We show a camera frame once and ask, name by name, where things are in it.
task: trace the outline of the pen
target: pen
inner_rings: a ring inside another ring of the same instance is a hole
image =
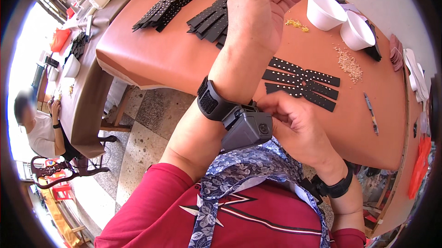
[[[371,113],[371,118],[373,119],[374,133],[376,133],[376,135],[379,136],[378,124],[376,123],[376,118],[374,117],[373,108],[371,107],[370,100],[368,99],[368,96],[365,92],[364,92],[364,96],[365,96],[365,101],[367,102],[368,109],[370,110],[370,113]]]

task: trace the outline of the forearm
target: forearm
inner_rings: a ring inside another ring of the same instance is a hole
[[[52,118],[52,124],[57,125],[60,121],[57,118]],[[63,138],[63,132],[61,128],[54,128],[55,133],[55,155],[60,156],[66,152],[66,149],[64,147],[64,138]]]
[[[317,168],[317,173],[319,178],[330,186],[345,178],[348,168],[342,158],[335,153],[329,158],[329,162],[326,165],[322,168]],[[356,176],[353,175],[347,193],[338,198],[330,198],[330,202],[334,212],[332,232],[346,228],[364,231],[362,188]]]
[[[225,99],[248,104],[271,57],[246,44],[227,42],[209,79]],[[222,122],[207,119],[195,100],[176,126],[160,162],[173,164],[198,181],[221,150],[226,133]]]

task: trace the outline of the white bowl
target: white bowl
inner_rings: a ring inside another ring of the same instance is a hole
[[[353,51],[374,46],[376,40],[367,23],[351,10],[347,12],[347,22],[341,27],[341,37],[347,47]]]
[[[51,70],[48,74],[48,81],[56,81],[58,77],[58,70],[51,66]]]
[[[68,61],[64,65],[63,73],[65,78],[74,78],[77,76],[80,70],[80,62],[74,55],[70,55]]]
[[[308,0],[307,19],[318,29],[328,31],[344,23],[347,15],[335,0]]]

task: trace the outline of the black hair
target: black hair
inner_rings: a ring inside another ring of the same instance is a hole
[[[14,101],[14,115],[18,124],[22,123],[23,112],[27,106],[32,106],[36,102],[36,97],[32,89],[20,90]]]

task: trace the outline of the black wristband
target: black wristband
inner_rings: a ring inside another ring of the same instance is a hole
[[[329,186],[326,185],[323,180],[319,178],[318,175],[315,175],[312,178],[312,184],[316,185],[316,189],[321,196],[330,196],[331,198],[338,198],[347,193],[348,188],[350,187],[351,180],[353,178],[353,166],[350,162],[344,160],[345,164],[348,168],[347,176],[344,179],[341,179],[338,183]]]

